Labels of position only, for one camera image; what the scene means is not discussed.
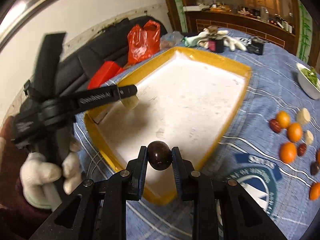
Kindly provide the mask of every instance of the picture frame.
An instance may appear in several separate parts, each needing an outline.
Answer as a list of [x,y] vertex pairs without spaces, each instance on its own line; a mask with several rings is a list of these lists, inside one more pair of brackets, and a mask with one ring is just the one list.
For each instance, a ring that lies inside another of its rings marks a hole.
[[23,24],[53,1],[15,0],[0,23],[0,51]]

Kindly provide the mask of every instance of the black leather sofa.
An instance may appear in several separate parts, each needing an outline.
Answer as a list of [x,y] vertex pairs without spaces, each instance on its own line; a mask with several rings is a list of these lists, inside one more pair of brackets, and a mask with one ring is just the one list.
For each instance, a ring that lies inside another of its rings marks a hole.
[[160,36],[167,33],[164,25],[150,16],[128,18],[102,30],[102,33],[59,63],[55,78],[57,96],[86,90],[90,79],[105,61],[123,67],[128,59],[127,35],[136,24],[143,27],[149,20],[160,23]]

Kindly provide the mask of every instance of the metal bolt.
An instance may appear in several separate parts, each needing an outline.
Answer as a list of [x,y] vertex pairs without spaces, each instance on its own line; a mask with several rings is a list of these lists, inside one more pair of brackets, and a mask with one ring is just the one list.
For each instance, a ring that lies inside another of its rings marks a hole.
[[192,177],[199,177],[201,173],[199,171],[191,171],[191,176]]
[[235,186],[235,185],[237,185],[237,181],[236,181],[235,179],[229,179],[229,180],[228,180],[228,184],[229,184],[230,186]]
[[83,186],[85,187],[89,187],[91,186],[93,183],[92,179],[86,179],[84,182],[83,182]]
[[120,171],[120,176],[121,177],[126,177],[126,176],[129,176],[129,175],[130,175],[130,171],[127,171],[127,170]]

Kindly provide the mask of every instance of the gloved hand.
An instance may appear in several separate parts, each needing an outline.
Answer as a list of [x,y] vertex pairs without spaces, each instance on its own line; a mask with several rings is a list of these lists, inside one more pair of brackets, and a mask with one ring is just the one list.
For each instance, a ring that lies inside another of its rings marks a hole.
[[79,142],[72,137],[70,153],[62,163],[62,170],[53,163],[45,162],[41,153],[30,153],[20,169],[20,180],[25,199],[34,207],[50,209],[50,205],[42,190],[42,185],[56,181],[63,175],[66,180],[63,189],[67,195],[82,182],[81,168],[77,151]]

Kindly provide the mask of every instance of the green vegetable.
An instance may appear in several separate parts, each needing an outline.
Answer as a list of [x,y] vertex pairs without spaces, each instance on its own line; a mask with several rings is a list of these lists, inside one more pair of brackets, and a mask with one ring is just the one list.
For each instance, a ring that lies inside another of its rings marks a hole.
[[301,69],[301,72],[306,76],[306,78],[316,87],[318,87],[318,78],[316,70],[311,67],[310,70],[307,68]]

